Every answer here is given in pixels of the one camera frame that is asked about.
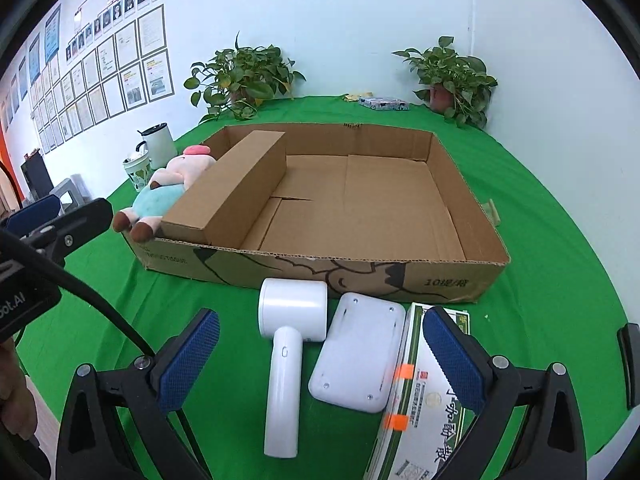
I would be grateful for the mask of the person's hand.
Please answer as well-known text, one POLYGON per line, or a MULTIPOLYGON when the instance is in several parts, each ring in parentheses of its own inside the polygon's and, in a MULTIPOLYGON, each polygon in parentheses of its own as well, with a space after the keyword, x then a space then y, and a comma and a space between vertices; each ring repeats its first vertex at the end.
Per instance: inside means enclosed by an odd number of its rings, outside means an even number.
POLYGON ((10 434, 28 440, 37 429, 37 410, 12 338, 2 342, 0 354, 1 421, 10 434))

